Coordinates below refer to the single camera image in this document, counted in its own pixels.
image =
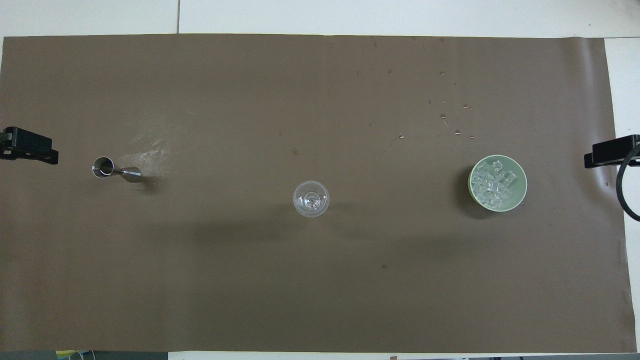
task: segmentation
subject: white surface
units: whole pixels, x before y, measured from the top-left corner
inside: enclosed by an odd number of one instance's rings
[[[174,33],[178,0],[0,0],[0,42],[7,36]],[[181,0],[181,33],[308,33],[468,37],[640,37],[635,0]],[[640,39],[607,39],[617,136],[640,133]],[[640,183],[631,168],[625,183]],[[627,191],[629,204],[640,197]],[[631,290],[640,343],[640,223],[625,216]],[[170,359],[385,360],[489,354],[176,352]]]
[[[607,63],[616,137],[640,134],[640,38],[606,39]],[[627,168],[623,180],[625,199],[640,213],[640,168]],[[627,261],[631,299],[636,315],[636,344],[640,344],[640,222],[625,214]]]
[[[182,0],[180,33],[640,37],[640,2]]]
[[[0,0],[0,59],[4,37],[175,33],[177,24],[178,0]]]

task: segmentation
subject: wine glass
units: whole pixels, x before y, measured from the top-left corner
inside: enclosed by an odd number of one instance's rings
[[[319,217],[329,207],[329,191],[317,181],[305,181],[293,193],[293,206],[304,217]]]

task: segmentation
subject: bowl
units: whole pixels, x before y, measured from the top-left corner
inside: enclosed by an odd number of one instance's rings
[[[520,164],[509,156],[489,155],[471,169],[468,187],[480,206],[501,213],[520,205],[527,195],[527,176]]]

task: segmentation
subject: black cable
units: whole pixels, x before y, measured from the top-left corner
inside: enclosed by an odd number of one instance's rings
[[[616,195],[618,195],[618,202],[620,202],[622,210],[624,210],[635,221],[640,221],[640,215],[634,213],[633,210],[629,208],[629,205],[627,205],[625,196],[622,194],[622,176],[625,174],[625,170],[627,169],[627,165],[631,162],[631,158],[638,154],[640,154],[640,143],[627,153],[625,158],[622,160],[622,163],[620,163],[618,176],[616,176]]]

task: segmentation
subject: metal jigger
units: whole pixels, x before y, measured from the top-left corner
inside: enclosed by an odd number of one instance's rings
[[[130,183],[139,183],[142,181],[142,173],[140,173],[140,169],[137,167],[124,167],[118,168],[113,160],[103,156],[98,158],[93,162],[91,166],[91,170],[95,177],[99,177],[100,179],[104,179],[105,177],[109,177],[112,175],[120,175],[126,181]]]

